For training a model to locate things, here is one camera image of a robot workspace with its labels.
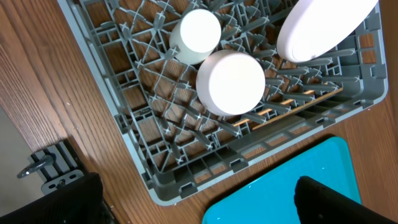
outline blue cutting board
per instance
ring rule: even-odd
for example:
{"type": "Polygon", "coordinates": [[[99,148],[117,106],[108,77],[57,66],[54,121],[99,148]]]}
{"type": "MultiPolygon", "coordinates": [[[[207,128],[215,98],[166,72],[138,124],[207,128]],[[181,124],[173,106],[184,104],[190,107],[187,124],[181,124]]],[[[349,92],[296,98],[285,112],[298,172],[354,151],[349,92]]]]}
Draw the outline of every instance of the blue cutting board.
{"type": "Polygon", "coordinates": [[[361,203],[348,145],[332,137],[211,206],[203,223],[299,224],[294,190],[303,175],[361,203]]]}

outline gray floor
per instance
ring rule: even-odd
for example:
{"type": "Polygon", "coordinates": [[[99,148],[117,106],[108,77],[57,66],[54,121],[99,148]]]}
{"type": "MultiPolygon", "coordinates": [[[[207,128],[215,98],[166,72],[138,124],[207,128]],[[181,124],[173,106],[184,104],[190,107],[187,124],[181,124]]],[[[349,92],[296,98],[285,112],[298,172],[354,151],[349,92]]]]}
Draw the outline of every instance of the gray floor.
{"type": "Polygon", "coordinates": [[[37,200],[43,193],[40,177],[16,174],[29,164],[28,145],[0,106],[0,217],[37,200]]]}

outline plastic dish rack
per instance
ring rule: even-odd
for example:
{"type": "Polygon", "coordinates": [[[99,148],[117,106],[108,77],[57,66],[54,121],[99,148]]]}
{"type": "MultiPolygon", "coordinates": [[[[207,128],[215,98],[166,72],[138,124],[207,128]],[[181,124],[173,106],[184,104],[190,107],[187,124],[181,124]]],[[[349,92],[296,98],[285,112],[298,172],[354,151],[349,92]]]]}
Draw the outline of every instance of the plastic dish rack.
{"type": "MultiPolygon", "coordinates": [[[[275,50],[294,0],[58,0],[148,189],[172,205],[380,102],[387,94],[377,5],[344,41],[312,61],[291,64],[275,50]],[[219,117],[200,103],[198,66],[174,58],[174,25],[188,11],[220,20],[216,50],[258,60],[267,88],[241,116],[219,117]]],[[[334,24],[330,26],[333,35],[334,24]]]]}

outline gray dish rack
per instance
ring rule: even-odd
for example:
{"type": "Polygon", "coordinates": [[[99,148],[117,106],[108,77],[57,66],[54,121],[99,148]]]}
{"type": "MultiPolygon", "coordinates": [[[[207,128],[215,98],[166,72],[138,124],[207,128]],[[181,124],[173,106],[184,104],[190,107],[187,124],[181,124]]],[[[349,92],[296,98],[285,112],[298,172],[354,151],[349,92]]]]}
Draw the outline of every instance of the gray dish rack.
{"type": "Polygon", "coordinates": [[[275,37],[296,2],[58,0],[157,204],[175,204],[384,99],[388,83],[379,5],[328,53],[292,65],[277,56],[275,37]],[[174,25],[197,8],[220,20],[216,50],[246,52],[265,71],[263,99],[242,116],[207,111],[195,90],[198,67],[180,63],[174,58],[178,49],[169,48],[174,25]],[[306,90],[314,95],[303,94],[306,90]],[[281,99],[292,101],[283,105],[281,99]],[[264,109],[270,110],[259,115],[264,109]],[[236,125],[243,119],[248,122],[236,125]],[[267,125],[253,130],[258,124],[267,125]]]}

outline wooden table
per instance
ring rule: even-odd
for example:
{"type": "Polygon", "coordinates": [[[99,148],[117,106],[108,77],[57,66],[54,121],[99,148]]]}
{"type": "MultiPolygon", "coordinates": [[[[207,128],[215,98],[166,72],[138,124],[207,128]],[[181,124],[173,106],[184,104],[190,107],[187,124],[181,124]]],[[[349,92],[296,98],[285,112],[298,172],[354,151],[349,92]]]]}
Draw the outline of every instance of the wooden table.
{"type": "MultiPolygon", "coordinates": [[[[396,83],[398,2],[382,0],[381,7],[389,81],[396,83]]],[[[390,86],[371,109],[175,206],[160,207],[147,194],[56,0],[0,0],[1,106],[33,151],[69,139],[87,168],[101,175],[104,197],[121,223],[200,223],[222,196],[330,134],[351,148],[363,204],[398,221],[398,106],[392,104],[398,91],[390,86]]]]}

